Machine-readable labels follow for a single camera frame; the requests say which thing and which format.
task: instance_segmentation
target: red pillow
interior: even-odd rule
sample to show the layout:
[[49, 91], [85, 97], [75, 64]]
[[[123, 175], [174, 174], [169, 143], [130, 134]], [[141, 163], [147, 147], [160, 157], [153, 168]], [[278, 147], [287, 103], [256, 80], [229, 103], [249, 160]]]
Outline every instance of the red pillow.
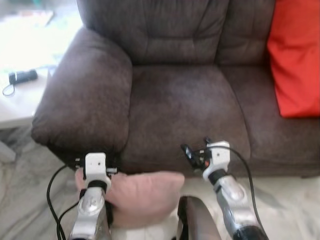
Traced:
[[320, 1], [276, 0], [267, 42], [283, 117], [320, 116]]

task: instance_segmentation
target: couch backrest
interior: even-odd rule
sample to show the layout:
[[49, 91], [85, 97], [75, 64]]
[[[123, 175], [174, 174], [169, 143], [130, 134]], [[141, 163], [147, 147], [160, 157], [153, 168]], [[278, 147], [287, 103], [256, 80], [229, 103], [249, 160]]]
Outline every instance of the couch backrest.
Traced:
[[275, 0], [77, 0], [134, 64], [260, 64]]

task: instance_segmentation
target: seat cushion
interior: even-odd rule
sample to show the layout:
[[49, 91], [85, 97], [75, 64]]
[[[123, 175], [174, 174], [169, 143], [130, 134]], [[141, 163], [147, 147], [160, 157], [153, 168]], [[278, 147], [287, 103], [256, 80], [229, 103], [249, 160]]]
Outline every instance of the seat cushion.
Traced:
[[274, 80], [267, 67], [221, 67], [248, 130], [255, 175], [320, 174], [319, 118], [280, 116]]
[[121, 171], [192, 169], [180, 145], [203, 148], [203, 138], [226, 140], [250, 156], [247, 130], [235, 95], [215, 66], [134, 67], [129, 138]]

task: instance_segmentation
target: cord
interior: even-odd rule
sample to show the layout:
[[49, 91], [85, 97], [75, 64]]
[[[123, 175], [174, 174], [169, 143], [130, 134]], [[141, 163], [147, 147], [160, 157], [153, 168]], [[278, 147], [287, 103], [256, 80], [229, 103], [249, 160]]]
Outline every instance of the cord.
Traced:
[[64, 232], [64, 230], [63, 230], [63, 228], [62, 228], [62, 226], [61, 226], [61, 219], [64, 217], [64, 215], [65, 215], [67, 212], [69, 212], [71, 209], [73, 209], [75, 206], [77, 206], [78, 203], [79, 203], [79, 202], [76, 202], [75, 204], [73, 204], [71, 207], [69, 207], [67, 210], [65, 210], [65, 211], [61, 214], [61, 216], [59, 217], [58, 222], [57, 222], [57, 224], [56, 224], [56, 235], [57, 235], [57, 236], [59, 236], [59, 234], [60, 234], [61, 231]]
[[241, 162], [244, 164], [246, 172], [248, 174], [248, 178], [249, 178], [250, 191], [251, 191], [251, 198], [252, 198], [252, 205], [253, 205], [254, 214], [255, 214], [255, 217], [256, 217], [258, 223], [261, 226], [261, 229], [262, 229], [264, 235], [267, 236], [266, 231], [265, 231], [265, 229], [264, 229], [264, 227], [263, 227], [263, 225], [261, 223], [261, 220], [260, 220], [260, 217], [259, 217], [259, 214], [258, 214], [257, 204], [256, 204], [256, 197], [255, 197], [254, 181], [252, 179], [251, 171], [250, 171], [250, 168], [249, 168], [249, 165], [248, 165], [247, 161], [241, 156], [241, 154], [239, 152], [237, 152], [236, 150], [234, 150], [231, 147], [227, 147], [227, 146], [209, 146], [208, 149], [227, 149], [227, 150], [233, 152], [241, 160]]
[[[6, 90], [10, 87], [13, 86], [13, 91], [10, 94], [6, 94]], [[8, 86], [6, 86], [3, 90], [2, 90], [2, 95], [5, 97], [12, 97], [13, 95], [15, 95], [16, 92], [16, 88], [14, 84], [9, 84]]]
[[[53, 216], [56, 224], [58, 224], [59, 219], [58, 219], [58, 216], [57, 216], [57, 214], [56, 214], [56, 212], [55, 212], [55, 210], [54, 210], [54, 207], [52, 206], [51, 200], [50, 200], [50, 190], [51, 190], [51, 185], [52, 185], [55, 177], [58, 175], [58, 173], [60, 173], [60, 172], [61, 172], [63, 169], [65, 169], [66, 167], [67, 167], [67, 165], [64, 165], [64, 166], [60, 167], [60, 168], [53, 174], [53, 176], [52, 176], [51, 179], [50, 179], [48, 188], [47, 188], [47, 190], [46, 190], [46, 201], [47, 201], [47, 203], [48, 203], [48, 205], [49, 205], [49, 209], [50, 209], [50, 211], [51, 211], [51, 213], [52, 213], [52, 216]], [[65, 240], [65, 239], [66, 239], [66, 236], [65, 236], [65, 233], [64, 233], [64, 231], [63, 231], [63, 229], [62, 229], [62, 227], [61, 227], [60, 225], [58, 226], [58, 230], [59, 230], [59, 233], [60, 233], [60, 234], [57, 235], [58, 240], [61, 240], [61, 236], [62, 236], [62, 239]]]

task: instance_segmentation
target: couch cushion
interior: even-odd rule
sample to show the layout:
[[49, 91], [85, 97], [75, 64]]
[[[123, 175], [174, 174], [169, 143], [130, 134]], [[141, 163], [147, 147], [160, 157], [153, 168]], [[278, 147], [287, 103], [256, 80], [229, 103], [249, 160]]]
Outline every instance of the couch cushion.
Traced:
[[263, 64], [275, 0], [230, 0], [215, 62]]
[[78, 0], [84, 24], [134, 64], [213, 63], [228, 0]]
[[140, 66], [133, 70], [129, 138], [121, 156], [125, 173], [192, 169], [180, 145], [204, 147], [226, 140], [249, 157], [243, 115], [215, 66]]
[[282, 118], [266, 67], [220, 69], [243, 111], [255, 175], [320, 174], [319, 118]]

